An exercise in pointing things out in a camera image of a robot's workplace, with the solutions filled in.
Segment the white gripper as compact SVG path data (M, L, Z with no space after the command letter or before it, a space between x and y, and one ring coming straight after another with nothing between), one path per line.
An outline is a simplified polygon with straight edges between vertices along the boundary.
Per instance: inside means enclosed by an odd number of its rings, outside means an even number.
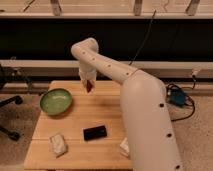
M84 88L86 88L87 80L91 80L92 89L94 90L96 88L96 77L97 77L97 71L95 69L91 68L80 68L79 69L79 76L81 78L81 82Z

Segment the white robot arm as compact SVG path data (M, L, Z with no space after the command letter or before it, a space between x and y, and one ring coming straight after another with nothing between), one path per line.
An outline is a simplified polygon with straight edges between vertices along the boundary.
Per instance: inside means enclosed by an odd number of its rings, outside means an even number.
M166 88L158 78L99 53L95 39L71 46L79 75L87 86L98 72L121 85L120 106L133 171L184 171L173 131Z

